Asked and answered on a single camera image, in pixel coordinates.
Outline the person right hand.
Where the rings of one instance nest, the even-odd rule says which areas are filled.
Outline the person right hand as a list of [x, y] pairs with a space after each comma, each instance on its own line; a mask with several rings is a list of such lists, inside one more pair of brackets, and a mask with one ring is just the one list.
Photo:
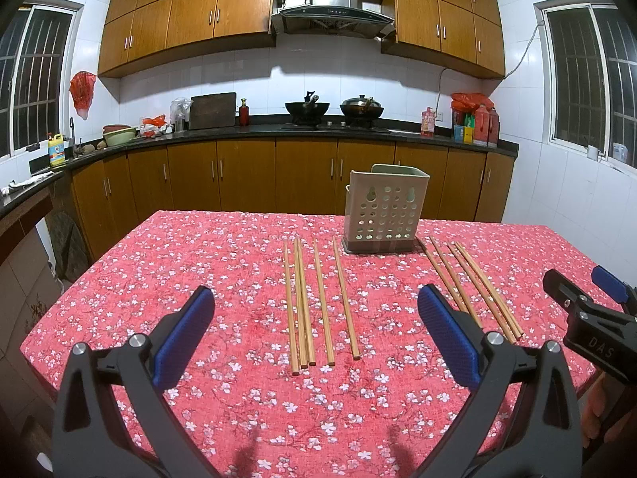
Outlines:
[[[599, 436], [602, 417], [607, 409], [609, 393], [617, 388], [617, 382], [604, 372], [598, 376], [594, 385], [587, 391], [584, 408], [581, 413], [582, 446], [587, 448], [592, 440]], [[614, 443], [622, 437], [622, 432], [631, 413], [626, 413], [621, 420], [608, 429], [604, 437], [605, 443]]]

